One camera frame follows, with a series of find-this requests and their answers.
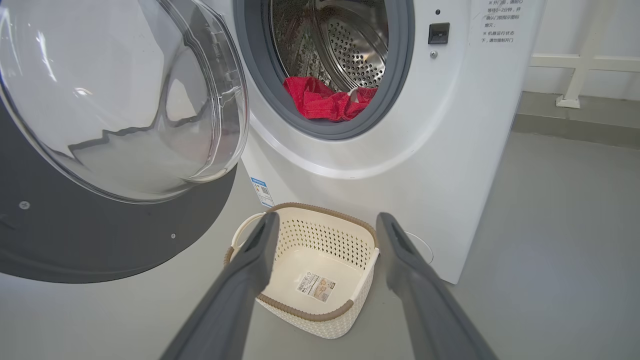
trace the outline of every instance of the concrete floor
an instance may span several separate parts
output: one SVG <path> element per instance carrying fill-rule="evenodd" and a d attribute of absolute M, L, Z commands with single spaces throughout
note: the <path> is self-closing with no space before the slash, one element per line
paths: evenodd
<path fill-rule="evenodd" d="M 450 287 L 499 358 L 640 358 L 639 184 L 640 151 L 511 135 Z M 236 227 L 263 209 L 240 166 L 218 221 L 155 269 L 81 285 L 0 274 L 0 358 L 157 359 L 221 270 Z M 383 276 L 377 266 L 360 317 L 337 340 L 256 304 L 244 358 L 413 359 Z"/>

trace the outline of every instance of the gray rubber seal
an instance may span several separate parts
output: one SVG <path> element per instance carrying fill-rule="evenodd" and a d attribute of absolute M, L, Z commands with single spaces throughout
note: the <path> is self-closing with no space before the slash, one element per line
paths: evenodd
<path fill-rule="evenodd" d="M 413 0 L 385 1 L 389 25 L 385 76 L 366 109 L 353 120 L 345 122 L 308 120 L 296 109 L 291 96 L 282 86 L 285 74 L 271 39 L 269 0 L 236 0 L 234 4 L 238 44 L 249 73 L 268 104 L 291 126 L 316 138 L 352 138 L 376 125 L 395 103 L 409 72 L 413 54 Z"/>

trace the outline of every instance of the red garment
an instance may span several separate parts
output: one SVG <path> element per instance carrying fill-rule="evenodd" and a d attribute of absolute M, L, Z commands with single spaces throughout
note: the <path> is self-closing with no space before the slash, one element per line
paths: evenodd
<path fill-rule="evenodd" d="M 358 88 L 358 102 L 351 101 L 346 92 L 334 93 L 322 81 L 313 78 L 291 77 L 284 88 L 296 103 L 296 108 L 307 119 L 349 121 L 369 105 L 377 88 Z"/>

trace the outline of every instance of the laundry basket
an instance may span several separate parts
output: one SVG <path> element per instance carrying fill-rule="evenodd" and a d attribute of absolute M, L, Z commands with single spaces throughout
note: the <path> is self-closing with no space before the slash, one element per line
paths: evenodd
<path fill-rule="evenodd" d="M 348 215 L 304 204 L 281 204 L 268 211 L 280 215 L 280 232 L 271 279 L 257 301 L 314 335 L 345 335 L 371 287 L 380 252 L 374 229 Z M 242 247 L 239 235 L 263 214 L 240 225 L 225 266 Z"/>

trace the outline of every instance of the washing machine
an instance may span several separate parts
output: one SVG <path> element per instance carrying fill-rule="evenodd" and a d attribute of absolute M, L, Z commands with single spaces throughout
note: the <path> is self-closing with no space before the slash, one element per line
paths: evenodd
<path fill-rule="evenodd" d="M 251 116 L 242 159 L 258 196 L 369 223 L 392 213 L 438 275 L 457 283 L 544 5 L 234 1 L 224 11 L 233 14 Z M 353 120 L 307 120 L 282 87 L 288 76 L 377 92 Z"/>
<path fill-rule="evenodd" d="M 392 213 L 456 283 L 543 7 L 3 0 L 0 271 L 150 270 L 211 226 L 242 156 L 263 205 Z M 309 120 L 289 76 L 376 95 L 350 121 Z"/>

